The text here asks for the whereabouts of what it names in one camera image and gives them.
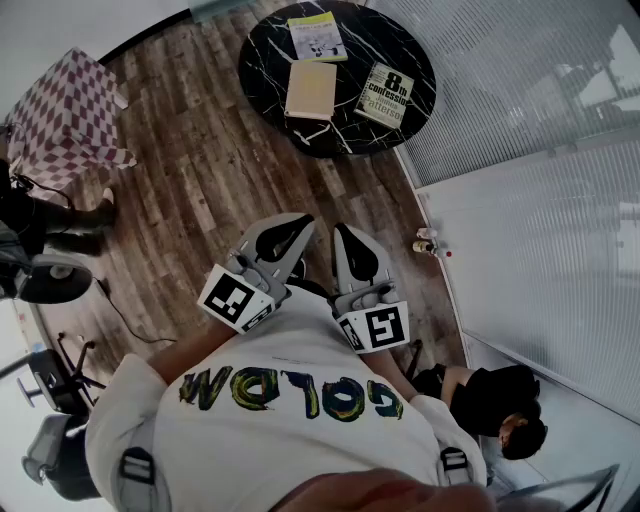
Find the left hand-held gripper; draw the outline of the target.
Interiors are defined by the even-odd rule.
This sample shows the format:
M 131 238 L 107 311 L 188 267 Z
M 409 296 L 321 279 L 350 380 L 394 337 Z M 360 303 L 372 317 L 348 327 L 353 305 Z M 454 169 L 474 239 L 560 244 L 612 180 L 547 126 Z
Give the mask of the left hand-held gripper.
M 305 213 L 281 213 L 255 222 L 239 242 L 241 253 L 232 253 L 225 266 L 214 266 L 198 306 L 237 333 L 252 330 L 291 295 L 282 282 L 314 230 L 313 216 Z

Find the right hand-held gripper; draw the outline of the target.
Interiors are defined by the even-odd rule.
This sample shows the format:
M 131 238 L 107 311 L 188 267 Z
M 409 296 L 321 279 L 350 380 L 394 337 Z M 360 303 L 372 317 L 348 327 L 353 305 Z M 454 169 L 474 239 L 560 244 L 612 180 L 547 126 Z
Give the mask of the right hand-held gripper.
M 346 294 L 334 300 L 333 312 L 351 348 L 356 354 L 370 354 L 407 344 L 408 304 L 400 299 L 395 283 L 387 281 L 391 270 L 384 248 L 344 223 L 334 227 L 333 245 L 337 289 Z M 374 286 L 362 289 L 365 285 Z

